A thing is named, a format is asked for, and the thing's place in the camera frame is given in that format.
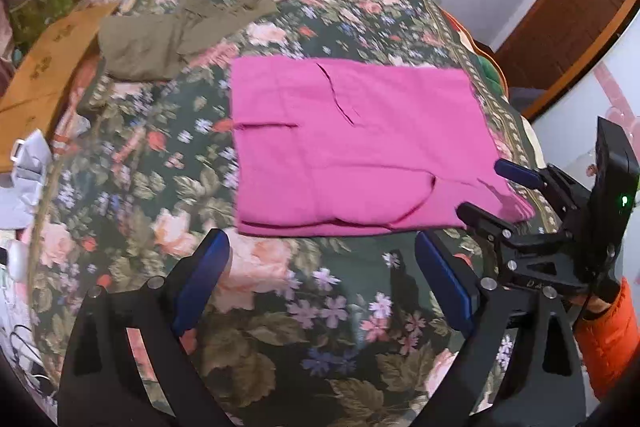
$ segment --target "folded pink garment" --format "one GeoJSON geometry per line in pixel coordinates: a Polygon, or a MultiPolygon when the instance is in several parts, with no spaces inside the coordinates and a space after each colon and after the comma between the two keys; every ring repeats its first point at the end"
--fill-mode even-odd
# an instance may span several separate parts
{"type": "Polygon", "coordinates": [[[533,216],[462,70],[243,57],[232,64],[238,230],[369,235],[455,227],[470,201],[533,216]]]}

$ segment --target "orange sleeve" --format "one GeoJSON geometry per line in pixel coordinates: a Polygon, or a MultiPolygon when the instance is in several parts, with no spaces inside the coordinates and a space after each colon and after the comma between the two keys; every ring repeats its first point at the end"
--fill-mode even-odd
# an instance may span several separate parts
{"type": "Polygon", "coordinates": [[[631,289],[625,278],[611,308],[602,317],[581,321],[575,338],[593,392],[602,399],[631,361],[640,341],[631,289]]]}

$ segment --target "brown door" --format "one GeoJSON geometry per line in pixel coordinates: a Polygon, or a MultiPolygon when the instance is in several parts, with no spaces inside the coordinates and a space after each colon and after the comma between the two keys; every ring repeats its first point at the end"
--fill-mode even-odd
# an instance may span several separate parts
{"type": "Polygon", "coordinates": [[[598,38],[625,0],[537,0],[496,52],[509,86],[548,89],[598,38]]]}

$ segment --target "black device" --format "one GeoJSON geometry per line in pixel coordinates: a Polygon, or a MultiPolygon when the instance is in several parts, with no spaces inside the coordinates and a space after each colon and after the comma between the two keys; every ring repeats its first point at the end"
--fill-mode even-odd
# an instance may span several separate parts
{"type": "MultiPolygon", "coordinates": [[[[562,219],[556,233],[518,235],[513,225],[476,206],[459,206],[458,216],[494,246],[496,279],[477,277],[436,233],[417,234],[418,265],[466,341],[413,427],[563,427],[585,419],[580,362],[561,297],[617,294],[614,265],[639,178],[638,162],[616,124],[598,119],[596,153],[591,192],[554,166],[530,171],[503,160],[496,164],[501,175],[544,194],[562,219]],[[518,333],[497,397],[491,408],[472,414],[508,328],[518,333]]],[[[225,233],[211,230],[166,279],[153,277],[137,291],[109,294],[95,287],[87,293],[62,370],[61,427],[232,427],[178,341],[197,322],[228,256],[225,233]],[[149,402],[126,328],[140,329],[175,417],[149,402]]],[[[638,381],[640,362],[629,372],[622,380],[638,381]]],[[[609,425],[622,407],[628,403],[606,401],[588,425],[609,425]]]]}

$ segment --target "bed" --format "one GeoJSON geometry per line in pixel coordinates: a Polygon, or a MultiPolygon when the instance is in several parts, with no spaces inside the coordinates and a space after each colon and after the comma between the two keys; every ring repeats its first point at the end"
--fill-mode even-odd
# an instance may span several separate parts
{"type": "MultiPolygon", "coordinates": [[[[114,82],[95,61],[81,107],[72,104],[66,116],[88,118],[91,126],[61,147],[31,234],[26,293],[34,343],[56,384],[89,288],[137,288],[168,273],[208,230],[224,229],[234,261],[182,343],[233,422],[408,425],[463,342],[418,270],[415,233],[239,235],[229,62],[284,54],[463,68],[500,155],[540,166],[540,147],[500,95],[506,83],[497,65],[490,64],[502,84],[496,89],[483,64],[490,57],[481,58],[468,32],[433,1],[276,1],[279,13],[229,36],[168,83],[114,82]]],[[[168,13],[177,2],[135,0],[125,11],[168,13]]],[[[520,229],[554,231],[556,217],[542,195],[513,188],[536,211],[520,229]]],[[[438,234],[477,273],[494,273],[486,243],[462,229],[438,234]]],[[[140,335],[130,331],[129,340],[148,395],[168,410],[140,335]]],[[[494,399],[510,342],[505,337],[479,408],[494,399]]]]}

